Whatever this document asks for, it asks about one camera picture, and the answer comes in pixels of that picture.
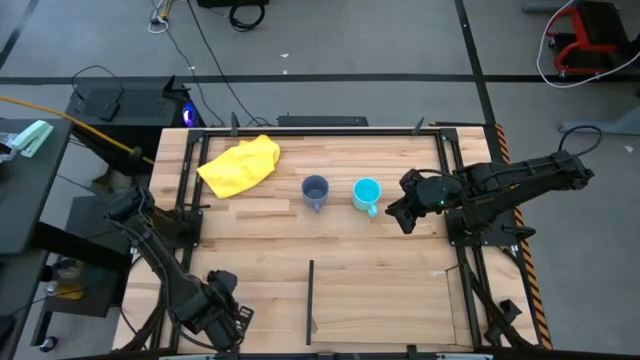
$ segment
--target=blue light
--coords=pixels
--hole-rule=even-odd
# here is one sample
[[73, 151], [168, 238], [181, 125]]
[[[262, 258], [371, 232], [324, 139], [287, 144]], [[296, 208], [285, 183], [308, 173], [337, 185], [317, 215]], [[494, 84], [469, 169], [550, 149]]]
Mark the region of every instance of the blue light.
[[196, 108], [191, 102], [188, 102], [182, 109], [182, 122], [187, 127], [196, 126]]

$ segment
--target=table leg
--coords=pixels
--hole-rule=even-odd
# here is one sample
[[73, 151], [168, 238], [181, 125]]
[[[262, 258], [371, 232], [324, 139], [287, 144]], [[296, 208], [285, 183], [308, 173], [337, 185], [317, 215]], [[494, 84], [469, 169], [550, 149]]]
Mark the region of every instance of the table leg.
[[47, 330], [49, 330], [52, 315], [52, 311], [42, 310], [40, 312], [40, 318], [38, 318], [38, 323], [31, 338], [31, 346], [40, 346], [44, 343], [44, 340], [47, 338]]

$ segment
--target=white cable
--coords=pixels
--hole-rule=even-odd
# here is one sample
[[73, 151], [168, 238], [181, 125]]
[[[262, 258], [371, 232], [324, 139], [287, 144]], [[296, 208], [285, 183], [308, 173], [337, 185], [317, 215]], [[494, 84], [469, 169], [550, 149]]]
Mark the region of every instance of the white cable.
[[638, 52], [638, 54], [636, 54], [636, 56], [634, 56], [633, 59], [629, 60], [628, 62], [626, 62], [626, 63], [624, 63], [624, 64], [622, 64], [620, 66], [618, 66], [615, 69], [607, 71], [606, 73], [603, 73], [603, 74], [597, 74], [596, 76], [594, 76], [592, 78], [589, 78], [587, 80], [583, 80], [583, 81], [580, 81], [580, 82], [577, 82], [577, 83], [574, 83], [574, 84], [557, 85], [557, 84], [554, 84], [554, 83], [550, 82], [549, 80], [547, 80], [547, 78], [542, 73], [542, 69], [540, 69], [540, 57], [542, 56], [542, 48], [544, 47], [544, 42], [545, 42], [545, 40], [547, 38], [547, 31], [549, 31], [549, 27], [551, 27], [551, 23], [553, 22], [553, 19], [555, 19], [556, 16], [558, 16], [558, 14], [560, 14], [560, 12], [562, 10], [566, 9], [567, 7], [569, 7], [569, 5], [571, 5], [572, 3], [573, 3], [573, 0], [569, 0], [569, 2], [564, 4], [564, 6], [560, 8], [560, 10], [556, 11], [556, 13], [553, 14], [551, 19], [547, 23], [547, 26], [545, 27], [544, 32], [542, 33], [542, 40], [540, 40], [540, 49], [538, 50], [538, 58], [536, 60], [536, 67], [538, 68], [538, 74], [540, 74], [540, 76], [542, 76], [542, 79], [544, 80], [544, 82], [546, 82], [547, 84], [553, 86], [556, 89], [569, 89], [569, 88], [572, 88], [572, 87], [576, 87], [576, 86], [580, 86], [580, 85], [586, 84], [586, 83], [591, 82], [591, 81], [596, 80], [596, 79], [600, 79], [600, 78], [605, 77], [607, 75], [611, 75], [611, 74], [613, 74], [615, 72], [618, 72], [618, 71], [626, 68], [627, 66], [633, 64], [636, 60], [638, 60], [640, 58], [640, 52]]
[[[163, 32], [167, 31], [169, 29], [169, 23], [167, 21], [165, 21], [161, 16], [158, 15], [158, 10], [160, 9], [160, 6], [162, 6], [162, 3], [164, 3], [165, 0], [160, 0], [158, 2], [158, 5], [156, 5], [155, 9], [153, 9], [153, 11], [151, 11], [151, 18], [149, 19], [149, 26], [147, 27], [147, 30], [149, 30], [150, 33], [152, 34], [162, 34]], [[157, 21], [160, 24], [164, 24], [164, 28], [162, 28], [161, 30], [152, 30], [152, 21]]]

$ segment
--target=blue mug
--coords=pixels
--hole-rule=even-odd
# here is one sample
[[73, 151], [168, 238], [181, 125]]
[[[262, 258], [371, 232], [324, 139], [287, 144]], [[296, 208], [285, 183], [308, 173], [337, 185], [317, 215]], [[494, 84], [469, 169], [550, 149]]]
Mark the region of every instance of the blue mug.
[[362, 178], [356, 181], [353, 186], [353, 205], [369, 213], [369, 216], [376, 217], [378, 208], [376, 202], [380, 199], [382, 188], [380, 184], [372, 178]]

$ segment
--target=metal bracket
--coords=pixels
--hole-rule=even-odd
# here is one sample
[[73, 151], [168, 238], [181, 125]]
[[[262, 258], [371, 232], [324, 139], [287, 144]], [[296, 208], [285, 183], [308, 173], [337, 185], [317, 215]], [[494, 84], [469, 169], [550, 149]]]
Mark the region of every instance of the metal bracket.
[[233, 137], [238, 136], [239, 127], [240, 127], [240, 122], [238, 122], [238, 117], [236, 116], [236, 113], [232, 112], [231, 113], [231, 136]]
[[509, 224], [508, 212], [504, 212], [489, 225], [489, 228], [480, 235], [467, 234], [456, 225], [462, 221], [460, 210], [449, 210], [445, 214], [447, 222], [447, 232], [449, 233], [449, 244], [454, 247], [463, 246], [513, 246], [535, 233], [535, 230], [528, 227], [515, 227]]
[[189, 130], [187, 135], [187, 145], [191, 145], [200, 140], [204, 135], [204, 130]]
[[502, 231], [516, 237], [516, 241], [521, 242], [532, 237], [536, 233], [536, 229], [528, 226], [512, 226], [502, 225]]
[[418, 360], [418, 348], [415, 345], [407, 345], [407, 359]]
[[153, 216], [153, 221], [157, 228], [163, 229], [162, 233], [165, 234], [165, 242], [168, 248], [185, 249], [197, 247], [200, 244], [200, 232], [202, 230], [202, 210], [185, 210], [179, 216], [183, 219], [181, 221], [186, 223], [186, 226], [178, 225], [178, 229], [176, 229], [174, 221], [164, 216]]
[[[507, 299], [500, 302], [500, 309], [502, 310], [502, 317], [507, 322], [507, 324], [511, 324], [518, 315], [522, 314], [522, 311], [513, 303], [513, 301]], [[502, 335], [502, 329], [498, 324], [493, 323], [489, 330], [484, 333], [484, 338], [487, 339], [490, 343], [494, 343], [498, 341], [500, 336]]]
[[458, 143], [458, 131], [452, 128], [442, 128], [440, 129], [440, 135], [444, 136], [447, 140], [452, 143]]
[[411, 131], [411, 134], [413, 134], [413, 136], [418, 136], [420, 134], [420, 128], [422, 128], [422, 123], [424, 123], [424, 116], [422, 117], [422, 119], [420, 119], [420, 121], [418, 121], [416, 126]]

